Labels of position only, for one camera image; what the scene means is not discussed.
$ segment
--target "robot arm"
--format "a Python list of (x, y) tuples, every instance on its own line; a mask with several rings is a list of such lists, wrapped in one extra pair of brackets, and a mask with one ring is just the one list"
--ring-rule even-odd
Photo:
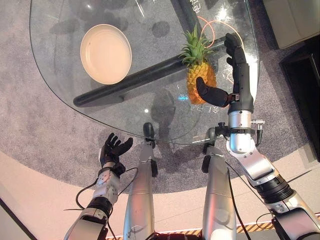
[(227, 151), (239, 161), (249, 183), (274, 214), (272, 223), (281, 239), (296, 240), (320, 234), (320, 223), (311, 209), (290, 188), (272, 163), (257, 150), (251, 137), (254, 133), (251, 126), (257, 122), (251, 119), (254, 107), (250, 93), (249, 65), (235, 35), (227, 33), (224, 45), (231, 56), (227, 58), (227, 62), (233, 67), (233, 93), (209, 87), (201, 77), (197, 79), (196, 86), (199, 95), (206, 102), (218, 107), (229, 104)]
[(123, 144), (117, 139), (118, 137), (111, 133), (100, 150), (102, 169), (98, 173), (92, 200), (70, 227), (64, 240), (106, 239), (110, 213), (118, 200), (120, 175), (126, 171), (119, 161), (119, 156), (127, 152), (133, 144), (131, 137)]

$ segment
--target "pineapple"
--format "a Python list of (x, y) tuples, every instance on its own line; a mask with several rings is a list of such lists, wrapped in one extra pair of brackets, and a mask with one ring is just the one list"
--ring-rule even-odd
[(216, 74), (214, 69), (207, 61), (207, 55), (210, 53), (205, 48), (207, 39), (200, 36), (198, 38), (197, 24), (194, 26), (193, 32), (186, 31), (184, 34), (187, 39), (187, 44), (182, 48), (183, 57), (182, 63), (186, 64), (187, 78), (186, 84), (188, 96), (192, 104), (204, 104), (205, 101), (199, 96), (196, 86), (197, 77), (202, 77), (205, 84), (211, 87), (216, 87)]

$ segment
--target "yellow black warning stripe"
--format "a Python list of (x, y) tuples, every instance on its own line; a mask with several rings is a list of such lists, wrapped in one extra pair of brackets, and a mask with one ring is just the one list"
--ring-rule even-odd
[[(264, 221), (264, 222), (258, 222), (257, 224), (245, 224), (245, 229), (248, 233), (250, 232), (258, 232), (258, 231), (264, 231), (264, 230), (271, 230), (275, 229), (271, 221)], [(193, 228), (193, 229), (184, 229), (184, 230), (178, 230), (178, 231), (160, 231), (160, 234), (185, 234), (185, 235), (200, 235), (201, 228)], [(244, 233), (244, 229), (241, 225), (236, 227), (237, 233)], [(112, 236), (108, 236), (106, 238), (107, 240), (112, 240)], [(116, 240), (123, 240), (123, 236), (117, 236)]]

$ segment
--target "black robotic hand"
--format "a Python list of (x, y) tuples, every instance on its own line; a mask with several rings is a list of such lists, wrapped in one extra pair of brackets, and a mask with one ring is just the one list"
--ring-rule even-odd
[(125, 143), (121, 144), (121, 141), (118, 140), (118, 137), (115, 136), (114, 133), (111, 133), (101, 149), (99, 159), (101, 166), (103, 167), (104, 164), (108, 162), (118, 164), (119, 156), (127, 152), (132, 147), (132, 144), (132, 137), (129, 137), (129, 139)]
[(238, 110), (249, 110), (253, 112), (253, 98), (250, 93), (250, 72), (247, 64), (245, 52), (241, 47), (240, 39), (233, 34), (225, 35), (224, 45), (226, 52), (231, 56), (226, 59), (232, 66), (233, 92), (228, 94), (226, 91), (207, 86), (201, 77), (196, 79), (196, 89), (199, 96), (207, 103), (217, 107), (230, 105), (229, 112)]

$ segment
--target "glass tabletop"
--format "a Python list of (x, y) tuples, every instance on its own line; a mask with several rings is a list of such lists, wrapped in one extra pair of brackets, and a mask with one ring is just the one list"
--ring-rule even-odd
[[(226, 33), (240, 35), (250, 65), (250, 91), (255, 98), (259, 56), (250, 9), (245, 0), (32, 0), (30, 39), (38, 69), (54, 94), (74, 110), (105, 125), (143, 137), (152, 123), (155, 139), (176, 144), (208, 141), (207, 131), (228, 124), (228, 108), (191, 104), (187, 70), (178, 55), (198, 24), (213, 21), (209, 62), (217, 87), (232, 92), (232, 67), (226, 62)], [(120, 29), (132, 50), (127, 77), (103, 85), (86, 73), (80, 45), (93, 26)], [(208, 26), (203, 33), (212, 41)]]

